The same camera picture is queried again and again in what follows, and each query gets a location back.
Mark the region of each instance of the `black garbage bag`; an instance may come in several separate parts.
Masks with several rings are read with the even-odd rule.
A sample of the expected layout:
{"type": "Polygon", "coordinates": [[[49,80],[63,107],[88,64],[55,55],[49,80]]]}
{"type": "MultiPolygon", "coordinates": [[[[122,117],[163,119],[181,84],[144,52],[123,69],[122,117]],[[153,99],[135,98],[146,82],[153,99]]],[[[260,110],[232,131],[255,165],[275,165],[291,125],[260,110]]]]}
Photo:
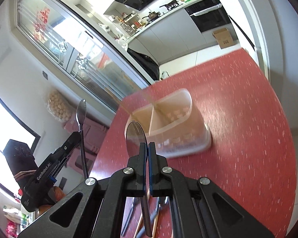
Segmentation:
{"type": "Polygon", "coordinates": [[[156,62],[148,55],[140,54],[130,48],[127,49],[129,53],[137,63],[148,73],[148,75],[154,80],[158,81],[160,79],[159,66],[156,62]]]}

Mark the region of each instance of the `floor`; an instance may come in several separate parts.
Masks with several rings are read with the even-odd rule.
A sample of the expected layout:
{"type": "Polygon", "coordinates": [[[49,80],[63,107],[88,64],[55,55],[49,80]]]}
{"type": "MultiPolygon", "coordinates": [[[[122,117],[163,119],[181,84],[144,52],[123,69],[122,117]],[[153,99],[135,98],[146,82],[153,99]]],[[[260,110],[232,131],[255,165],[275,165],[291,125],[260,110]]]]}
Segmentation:
{"type": "Polygon", "coordinates": [[[199,65],[201,63],[204,63],[206,61],[215,59],[217,57],[221,57],[240,48],[241,45],[238,42],[238,40],[235,41],[235,44],[233,46],[224,49],[221,49],[219,45],[208,47],[200,51],[182,56],[173,61],[164,63],[159,67],[159,69],[161,73],[163,71],[166,71],[169,74],[169,76],[171,76],[189,68],[192,68],[196,65],[199,65]]]}

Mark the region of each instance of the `oven handle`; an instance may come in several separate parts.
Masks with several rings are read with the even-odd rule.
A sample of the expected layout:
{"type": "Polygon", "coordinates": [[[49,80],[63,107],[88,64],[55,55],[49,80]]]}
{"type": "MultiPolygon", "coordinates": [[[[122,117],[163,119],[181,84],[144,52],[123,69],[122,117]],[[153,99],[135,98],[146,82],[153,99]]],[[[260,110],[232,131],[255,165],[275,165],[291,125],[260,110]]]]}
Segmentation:
{"type": "Polygon", "coordinates": [[[221,8],[223,5],[221,3],[217,4],[217,5],[214,5],[210,8],[207,8],[207,9],[204,9],[202,11],[199,11],[199,12],[195,12],[193,14],[191,14],[190,16],[201,16],[203,14],[206,14],[208,12],[211,12],[211,11],[215,11],[215,10],[218,10],[219,8],[221,8]]]}

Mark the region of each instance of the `metal screw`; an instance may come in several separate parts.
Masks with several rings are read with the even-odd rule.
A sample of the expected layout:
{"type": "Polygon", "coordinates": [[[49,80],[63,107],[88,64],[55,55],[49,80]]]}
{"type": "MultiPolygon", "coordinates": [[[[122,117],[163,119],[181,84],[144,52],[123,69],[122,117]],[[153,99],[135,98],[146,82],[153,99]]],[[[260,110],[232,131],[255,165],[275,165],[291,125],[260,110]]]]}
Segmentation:
{"type": "Polygon", "coordinates": [[[131,167],[126,167],[124,168],[124,173],[129,175],[129,174],[132,174],[133,173],[133,169],[131,167]]]}
{"type": "Polygon", "coordinates": [[[96,183],[96,181],[95,181],[94,178],[88,178],[85,181],[85,184],[88,185],[88,186],[94,185],[95,183],[96,183]]]}
{"type": "Polygon", "coordinates": [[[172,172],[172,168],[169,166],[165,166],[162,171],[166,174],[171,173],[172,172]]]}
{"type": "Polygon", "coordinates": [[[206,177],[202,177],[200,179],[200,184],[203,184],[203,185],[208,185],[210,183],[210,180],[206,177]]]}

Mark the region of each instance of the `window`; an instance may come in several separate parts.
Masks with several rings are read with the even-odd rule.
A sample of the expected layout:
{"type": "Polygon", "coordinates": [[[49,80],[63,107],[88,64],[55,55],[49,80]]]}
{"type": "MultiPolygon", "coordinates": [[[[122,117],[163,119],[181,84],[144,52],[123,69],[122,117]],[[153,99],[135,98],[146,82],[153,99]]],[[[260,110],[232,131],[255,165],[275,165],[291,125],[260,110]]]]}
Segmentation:
{"type": "Polygon", "coordinates": [[[110,110],[148,86],[108,40],[57,0],[18,0],[16,18],[28,40],[110,110]]]}
{"type": "Polygon", "coordinates": [[[13,196],[20,187],[2,154],[10,139],[26,143],[33,153],[40,136],[26,126],[0,99],[0,188],[13,196]]]}

